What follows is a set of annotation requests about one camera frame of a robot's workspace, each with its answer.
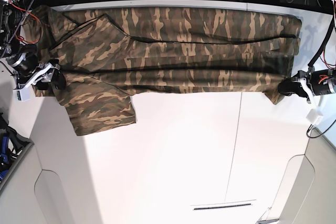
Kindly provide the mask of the camouflage T-shirt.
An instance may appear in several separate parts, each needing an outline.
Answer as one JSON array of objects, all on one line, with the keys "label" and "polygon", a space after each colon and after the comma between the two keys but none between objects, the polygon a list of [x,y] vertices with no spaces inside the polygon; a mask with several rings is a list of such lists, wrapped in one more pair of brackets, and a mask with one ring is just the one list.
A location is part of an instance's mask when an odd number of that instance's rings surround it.
[{"label": "camouflage T-shirt", "polygon": [[299,52],[295,16],[232,9],[124,7],[58,12],[39,6],[23,23],[40,62],[58,60],[55,97],[78,136],[136,122],[145,92],[262,92],[274,104]]}]

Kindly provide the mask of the blue and black equipment pile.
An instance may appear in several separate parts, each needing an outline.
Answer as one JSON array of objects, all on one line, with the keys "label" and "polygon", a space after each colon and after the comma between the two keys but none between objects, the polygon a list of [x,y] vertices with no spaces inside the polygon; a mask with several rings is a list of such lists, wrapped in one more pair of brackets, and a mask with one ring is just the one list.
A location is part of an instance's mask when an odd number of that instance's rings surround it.
[{"label": "blue and black equipment pile", "polygon": [[5,180],[10,168],[30,143],[29,139],[22,137],[9,126],[1,113],[1,182]]}]

